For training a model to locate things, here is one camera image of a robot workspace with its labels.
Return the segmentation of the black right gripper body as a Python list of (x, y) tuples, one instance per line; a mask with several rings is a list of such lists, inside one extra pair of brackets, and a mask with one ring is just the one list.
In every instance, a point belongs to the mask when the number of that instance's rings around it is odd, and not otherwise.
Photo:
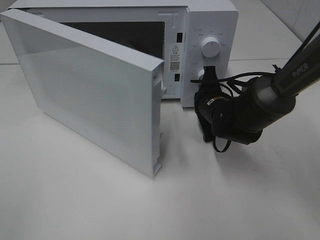
[(203, 134), (203, 140), (216, 142), (217, 127), (215, 126), (218, 114), (222, 111), (223, 98), (221, 86), (214, 80), (205, 80), (199, 85), (194, 95), (194, 109), (199, 126)]

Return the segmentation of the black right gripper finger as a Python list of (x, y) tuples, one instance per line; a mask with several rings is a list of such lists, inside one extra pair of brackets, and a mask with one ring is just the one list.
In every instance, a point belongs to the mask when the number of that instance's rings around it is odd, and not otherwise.
[(217, 80), (215, 66), (204, 66), (204, 80)]

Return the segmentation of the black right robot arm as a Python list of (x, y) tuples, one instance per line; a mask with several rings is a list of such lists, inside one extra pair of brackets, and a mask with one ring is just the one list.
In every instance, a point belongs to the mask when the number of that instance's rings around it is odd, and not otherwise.
[(194, 107), (205, 142), (225, 139), (245, 145), (256, 142), (263, 129), (289, 114), (296, 96), (320, 78), (320, 38), (315, 37), (276, 74), (255, 73), (244, 91), (222, 91), (215, 66), (204, 67)]

